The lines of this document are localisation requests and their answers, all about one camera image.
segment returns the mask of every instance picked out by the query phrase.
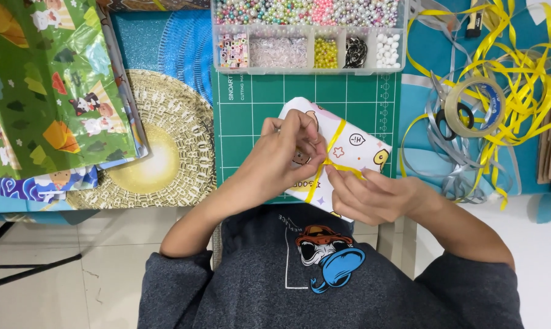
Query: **scissors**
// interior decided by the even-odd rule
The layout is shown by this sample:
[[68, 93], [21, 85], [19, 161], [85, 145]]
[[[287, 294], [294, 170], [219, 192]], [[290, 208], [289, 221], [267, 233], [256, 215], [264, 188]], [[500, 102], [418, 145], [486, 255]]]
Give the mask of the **scissors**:
[[[444, 88], [442, 88], [442, 85], [440, 84], [440, 81], [438, 80], [434, 72], [430, 71], [430, 73], [432, 74], [432, 83], [434, 84], [434, 88], [436, 88], [436, 91], [438, 92], [438, 97], [440, 98], [440, 110], [438, 111], [438, 113], [436, 113], [436, 125], [438, 126], [438, 131], [440, 131], [440, 123], [442, 121], [445, 121], [447, 128], [446, 131], [449, 131], [450, 135], [446, 136], [442, 133], [442, 131], [440, 131], [440, 134], [446, 140], [453, 140], [454, 138], [456, 138], [456, 136], [458, 136], [458, 134], [456, 134], [450, 128], [450, 126], [448, 125], [448, 121], [446, 121], [446, 115], [444, 112], [444, 104], [446, 103], [446, 92], [444, 91]], [[466, 115], [468, 116], [468, 123], [466, 127], [468, 129], [471, 129], [474, 126], [474, 114], [472, 114], [470, 108], [465, 104], [458, 102], [457, 110], [458, 112], [464, 111], [466, 113]]]

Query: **gray sweatshirt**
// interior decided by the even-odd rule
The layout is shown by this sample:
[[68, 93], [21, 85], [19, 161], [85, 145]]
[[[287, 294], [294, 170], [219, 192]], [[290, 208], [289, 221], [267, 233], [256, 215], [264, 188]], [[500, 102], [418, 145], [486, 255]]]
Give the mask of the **gray sweatshirt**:
[[224, 220], [211, 251], [146, 263], [139, 329], [523, 328], [506, 264], [445, 254], [415, 280], [350, 226], [308, 204], [260, 206]]

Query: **green wrapping paper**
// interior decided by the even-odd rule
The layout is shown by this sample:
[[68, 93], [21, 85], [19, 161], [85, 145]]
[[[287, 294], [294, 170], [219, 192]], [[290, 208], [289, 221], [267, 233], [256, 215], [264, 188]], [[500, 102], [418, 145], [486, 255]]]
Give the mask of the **green wrapping paper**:
[[95, 0], [0, 1], [0, 177], [134, 156]]

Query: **star print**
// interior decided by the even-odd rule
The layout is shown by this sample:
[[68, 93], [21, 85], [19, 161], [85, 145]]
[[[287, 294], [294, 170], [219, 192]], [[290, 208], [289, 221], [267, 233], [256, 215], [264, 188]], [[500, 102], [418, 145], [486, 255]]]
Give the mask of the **star print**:
[[336, 156], [337, 158], [343, 156], [344, 155], [343, 147], [342, 146], [335, 147], [334, 152], [332, 154], [334, 154], [334, 156]]

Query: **white tile floor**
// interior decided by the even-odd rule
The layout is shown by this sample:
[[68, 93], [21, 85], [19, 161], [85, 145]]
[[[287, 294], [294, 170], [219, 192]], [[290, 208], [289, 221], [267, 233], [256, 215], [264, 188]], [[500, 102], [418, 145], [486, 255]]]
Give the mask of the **white tile floor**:
[[[0, 286], [0, 329], [135, 328], [145, 261], [188, 210], [103, 211], [76, 227], [16, 223], [0, 240], [0, 264], [83, 258]], [[357, 223], [354, 233], [376, 245], [377, 227]]]

